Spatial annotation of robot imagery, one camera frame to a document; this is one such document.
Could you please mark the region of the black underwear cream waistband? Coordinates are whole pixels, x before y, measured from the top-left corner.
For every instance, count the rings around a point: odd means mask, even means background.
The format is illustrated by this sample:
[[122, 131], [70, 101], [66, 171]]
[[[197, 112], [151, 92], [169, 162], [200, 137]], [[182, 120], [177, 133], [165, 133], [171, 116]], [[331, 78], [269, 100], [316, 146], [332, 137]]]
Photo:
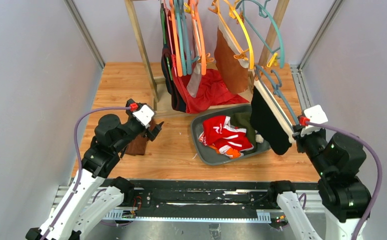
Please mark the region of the black underwear cream waistband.
[[294, 142], [293, 125], [267, 86], [253, 83], [251, 126], [266, 140], [277, 155], [284, 155]]

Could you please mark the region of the blue-grey plastic clip hanger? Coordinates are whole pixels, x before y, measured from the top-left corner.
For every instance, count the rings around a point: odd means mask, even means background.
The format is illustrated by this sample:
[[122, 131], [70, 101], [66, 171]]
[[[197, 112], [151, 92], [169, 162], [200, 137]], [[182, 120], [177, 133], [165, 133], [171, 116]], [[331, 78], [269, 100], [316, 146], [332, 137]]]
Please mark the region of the blue-grey plastic clip hanger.
[[298, 116], [295, 114], [289, 101], [286, 99], [285, 95], [282, 92], [283, 82], [282, 82], [282, 79], [281, 79], [279, 73], [273, 68], [270, 68], [270, 73], [268, 73], [268, 71], [265, 70], [265, 68], [263, 66], [258, 65], [258, 64], [254, 65], [254, 72], [256, 75], [256, 80], [259, 82], [259, 84], [258, 84], [259, 86], [261, 86], [261, 87], [265, 86], [263, 78], [267, 79], [270, 82], [272, 90], [267, 90], [266, 93], [269, 96], [277, 96], [278, 98], [280, 98], [283, 101], [283, 103], [284, 103], [286, 109], [288, 110], [288, 112], [291, 116], [291, 119], [293, 120], [294, 123], [291, 123], [289, 118], [286, 116], [286, 113], [280, 107], [280, 109], [281, 109], [280, 112], [284, 114], [285, 120], [287, 122], [290, 122], [290, 124], [292, 126], [298, 125], [299, 124]]

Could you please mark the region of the red underwear white trim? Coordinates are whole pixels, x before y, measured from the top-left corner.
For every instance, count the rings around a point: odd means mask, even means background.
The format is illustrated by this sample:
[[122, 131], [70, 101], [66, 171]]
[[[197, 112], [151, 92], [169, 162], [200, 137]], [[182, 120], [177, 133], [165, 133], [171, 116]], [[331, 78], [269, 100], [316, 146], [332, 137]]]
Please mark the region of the red underwear white trim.
[[229, 145], [242, 153], [251, 150], [253, 145], [246, 137], [246, 129], [235, 128], [231, 125], [230, 120], [231, 118], [225, 115], [218, 115], [205, 120], [202, 123], [203, 132], [201, 133], [205, 135], [206, 144], [214, 144], [216, 147]]

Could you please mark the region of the teal plastic clip hanger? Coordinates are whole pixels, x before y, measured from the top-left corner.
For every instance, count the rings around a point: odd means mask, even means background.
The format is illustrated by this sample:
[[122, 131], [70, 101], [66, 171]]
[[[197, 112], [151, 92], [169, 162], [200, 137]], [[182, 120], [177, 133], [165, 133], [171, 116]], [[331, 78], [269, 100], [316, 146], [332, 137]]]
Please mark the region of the teal plastic clip hanger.
[[[269, 22], [269, 27], [266, 36], [262, 36], [258, 28], [249, 20], [246, 14], [246, 3], [251, 3], [257, 8], [257, 15]], [[287, 11], [289, 1], [278, 0], [274, 11], [268, 10], [269, 0], [262, 2], [258, 0], [236, 0], [234, 2], [235, 9], [241, 13], [242, 19], [246, 21], [247, 25], [257, 35], [263, 43], [263, 49], [260, 53], [258, 64], [267, 68], [276, 67], [283, 68], [286, 63], [286, 49], [280, 30], [280, 26]]]

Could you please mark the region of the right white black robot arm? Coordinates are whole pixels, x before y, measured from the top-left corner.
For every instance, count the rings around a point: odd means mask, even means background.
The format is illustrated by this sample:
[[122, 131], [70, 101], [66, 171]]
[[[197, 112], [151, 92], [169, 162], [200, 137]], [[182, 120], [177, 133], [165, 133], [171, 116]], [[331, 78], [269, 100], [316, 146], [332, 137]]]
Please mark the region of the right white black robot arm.
[[[336, 132], [326, 141], [326, 130], [296, 136], [301, 153], [305, 153], [319, 175], [318, 194], [325, 213], [325, 240], [361, 240], [362, 228], [370, 215], [372, 196], [357, 177], [367, 158], [364, 145], [352, 135]], [[292, 182], [270, 183], [266, 200], [280, 208], [297, 240], [320, 240], [300, 203]]]

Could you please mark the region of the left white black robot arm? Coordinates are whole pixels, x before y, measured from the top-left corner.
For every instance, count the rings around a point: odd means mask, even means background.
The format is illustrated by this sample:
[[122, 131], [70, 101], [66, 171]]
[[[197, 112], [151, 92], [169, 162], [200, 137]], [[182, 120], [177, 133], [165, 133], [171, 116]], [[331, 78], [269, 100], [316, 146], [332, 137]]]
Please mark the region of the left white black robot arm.
[[126, 112], [127, 122], [122, 123], [116, 114], [106, 114], [98, 120], [89, 149], [84, 155], [77, 152], [78, 170], [69, 189], [48, 219], [40, 227], [28, 230], [27, 240], [84, 240], [106, 214], [134, 199], [135, 186], [117, 177], [99, 199], [88, 203], [129, 144], [139, 136], [154, 141], [162, 129], [161, 123], [151, 128], [156, 111], [146, 103], [129, 99], [116, 109]]

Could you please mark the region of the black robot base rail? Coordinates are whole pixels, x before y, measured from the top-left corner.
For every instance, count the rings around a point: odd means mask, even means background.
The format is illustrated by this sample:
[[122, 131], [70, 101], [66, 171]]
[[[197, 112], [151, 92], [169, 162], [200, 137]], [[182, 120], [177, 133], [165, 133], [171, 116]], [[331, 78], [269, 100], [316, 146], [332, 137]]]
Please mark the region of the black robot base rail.
[[132, 200], [105, 216], [117, 223], [204, 222], [275, 224], [283, 211], [264, 196], [266, 181], [136, 180]]

